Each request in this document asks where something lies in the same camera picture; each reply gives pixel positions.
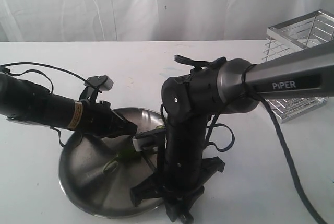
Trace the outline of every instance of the white tabletop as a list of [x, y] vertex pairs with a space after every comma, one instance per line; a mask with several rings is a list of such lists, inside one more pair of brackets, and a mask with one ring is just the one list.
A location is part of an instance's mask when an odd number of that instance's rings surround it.
[[[261, 62], [265, 41], [206, 42], [22, 42], [0, 43], [0, 64], [32, 61], [63, 67], [84, 77], [108, 75], [115, 82], [100, 99], [113, 108], [158, 110], [161, 86], [189, 67], [173, 61], [174, 54], [197, 60], [245, 58]], [[26, 70], [13, 67], [12, 72]], [[77, 99], [80, 80], [41, 68], [53, 80], [55, 94]], [[25, 79], [49, 87], [37, 74]], [[329, 223], [334, 220], [334, 102], [282, 125], [301, 182], [315, 208]], [[315, 221], [300, 201], [267, 112], [224, 115], [219, 119], [235, 132], [234, 147], [223, 154], [212, 147], [205, 157], [218, 155], [225, 171], [216, 173], [192, 207], [195, 223], [309, 223]], [[57, 166], [61, 147], [54, 131], [24, 126], [0, 117], [0, 222], [11, 223], [170, 223], [163, 206], [138, 217], [107, 220], [76, 208], [62, 192]], [[63, 131], [63, 139], [70, 132]], [[223, 129], [213, 140], [224, 146]]]

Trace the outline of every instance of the stainless steel bowl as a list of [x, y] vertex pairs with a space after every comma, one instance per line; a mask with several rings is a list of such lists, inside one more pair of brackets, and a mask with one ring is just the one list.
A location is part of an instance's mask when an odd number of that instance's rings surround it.
[[[160, 114], [147, 109], [121, 108], [115, 112], [137, 124], [138, 132], [163, 125]], [[130, 188], [152, 174], [143, 158], [113, 164], [108, 172], [102, 172], [105, 164], [130, 144], [128, 136], [97, 139], [72, 134], [62, 151], [58, 169], [59, 182], [68, 199], [89, 214], [107, 218], [138, 215], [162, 203], [161, 199], [148, 199], [136, 208], [131, 203]], [[156, 155], [150, 159], [156, 165]]]

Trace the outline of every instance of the metal base plate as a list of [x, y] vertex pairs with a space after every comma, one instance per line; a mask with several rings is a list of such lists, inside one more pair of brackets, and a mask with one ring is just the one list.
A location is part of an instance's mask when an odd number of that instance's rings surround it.
[[[161, 116], [150, 110], [122, 108], [115, 112], [137, 124], [138, 133], [163, 125]], [[128, 136], [115, 139], [81, 137], [74, 133], [68, 140], [58, 170], [61, 187], [74, 205], [95, 216], [122, 218], [152, 210], [162, 203], [162, 199], [148, 199], [134, 207], [130, 200], [130, 188], [152, 174], [143, 158], [118, 162], [107, 172], [102, 172], [117, 152], [131, 145]], [[150, 159], [156, 165], [156, 155], [151, 155]]]

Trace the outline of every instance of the white backdrop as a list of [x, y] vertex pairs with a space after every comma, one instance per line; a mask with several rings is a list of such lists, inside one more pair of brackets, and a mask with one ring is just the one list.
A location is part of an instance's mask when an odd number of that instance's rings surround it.
[[0, 0], [0, 40], [263, 39], [320, 8], [334, 12], [333, 0]]

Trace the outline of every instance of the metal wire rack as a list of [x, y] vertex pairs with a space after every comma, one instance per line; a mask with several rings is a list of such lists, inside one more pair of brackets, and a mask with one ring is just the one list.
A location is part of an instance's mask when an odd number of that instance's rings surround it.
[[[302, 51], [334, 38], [334, 15], [318, 10], [267, 29], [268, 43], [264, 61]], [[327, 97], [267, 100], [283, 123], [310, 110], [325, 105]]]

